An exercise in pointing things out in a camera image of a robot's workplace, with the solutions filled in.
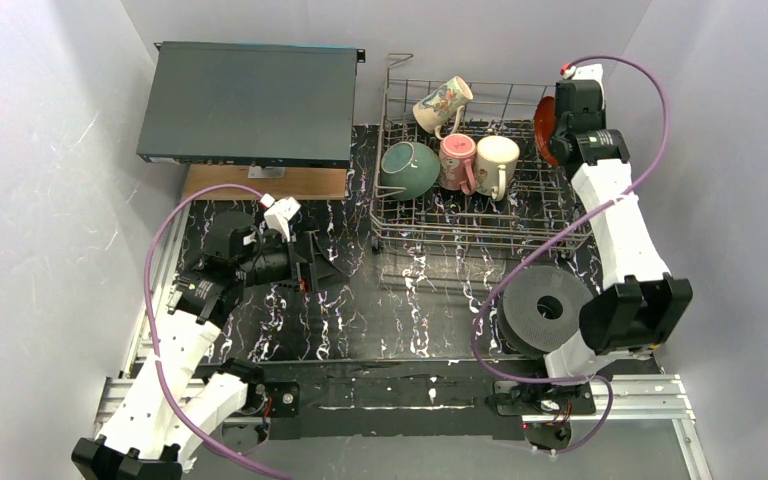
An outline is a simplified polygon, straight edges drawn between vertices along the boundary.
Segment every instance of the metal dish rack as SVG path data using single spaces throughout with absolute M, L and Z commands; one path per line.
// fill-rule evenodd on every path
M 411 112 L 413 105 L 445 80 L 393 78 L 391 71 L 410 58 L 410 53 L 388 55 L 387 80 L 378 152 L 375 163 L 373 199 L 370 209 L 373 248 L 379 250 L 393 242 L 411 242 L 424 246 L 452 245 L 490 247 L 509 251 L 511 257 L 535 250 L 583 214 L 563 170 L 552 167 L 537 154 L 531 121 L 534 108 L 553 86 L 529 83 L 469 82 L 474 99 L 467 105 L 459 133 L 476 142 L 487 135 L 503 135 L 520 146 L 520 161 L 505 200 L 493 202 L 488 197 L 450 192 L 435 185 L 423 196 L 397 201 L 390 198 L 397 191 L 379 183 L 381 157 L 402 141 L 419 141 L 435 151 L 440 142 L 420 128 Z M 511 120 L 519 116 L 526 120 Z M 443 129 L 451 131 L 450 124 Z M 590 237 L 585 224 L 551 252 L 570 257 Z

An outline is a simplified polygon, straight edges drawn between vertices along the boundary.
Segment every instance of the orange plate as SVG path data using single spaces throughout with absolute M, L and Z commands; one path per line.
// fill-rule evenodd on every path
M 537 138 L 537 150 L 549 162 L 557 165 L 558 161 L 549 153 L 549 137 L 555 129 L 555 97 L 543 97 L 534 113 L 534 136 Z

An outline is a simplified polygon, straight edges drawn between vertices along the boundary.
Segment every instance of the green bowl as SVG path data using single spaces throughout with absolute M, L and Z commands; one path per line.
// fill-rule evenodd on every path
M 390 198 L 410 200 L 434 186 L 440 175 L 440 160 L 434 150 L 419 142 L 400 142 L 381 157 L 381 185 L 394 187 L 381 193 L 398 191 Z

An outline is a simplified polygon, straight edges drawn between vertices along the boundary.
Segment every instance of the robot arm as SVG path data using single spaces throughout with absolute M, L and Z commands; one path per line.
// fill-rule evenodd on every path
M 587 211 L 617 204 L 590 224 L 603 267 L 602 292 L 579 314 L 579 331 L 545 356 L 550 378 L 589 376 L 620 358 L 645 359 L 663 343 L 693 297 L 658 255 L 631 185 L 622 134 L 606 129 L 601 66 L 576 69 L 556 86 L 549 140 Z
M 269 229 L 262 235 L 242 212 L 218 215 L 201 258 L 178 275 L 166 315 L 158 319 L 160 355 L 172 398 L 181 396 L 205 351 L 243 299 L 243 289 L 280 282 L 297 291 L 318 292 L 346 283 L 316 241 L 315 232 L 290 235 L 298 202 L 271 197 Z M 72 461 L 89 480 L 177 480 L 192 467 L 201 443 L 174 416 L 157 378 L 156 358 L 145 362 L 133 385 L 95 439 L 82 438 Z M 229 360 L 183 408 L 187 418 L 210 432 L 242 409 L 248 384 L 262 379 L 249 362 Z

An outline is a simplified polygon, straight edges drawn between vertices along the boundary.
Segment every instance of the white mug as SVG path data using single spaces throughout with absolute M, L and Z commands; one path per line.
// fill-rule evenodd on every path
M 452 115 L 456 115 L 452 133 L 457 132 L 466 104 L 472 99 L 469 85 L 461 77 L 454 77 L 416 102 L 413 106 L 413 116 L 423 130 L 434 133 L 438 140 L 442 140 L 440 130 L 443 125 Z
M 510 138 L 492 135 L 478 142 L 475 155 L 476 192 L 495 200 L 505 198 L 514 177 L 519 146 Z

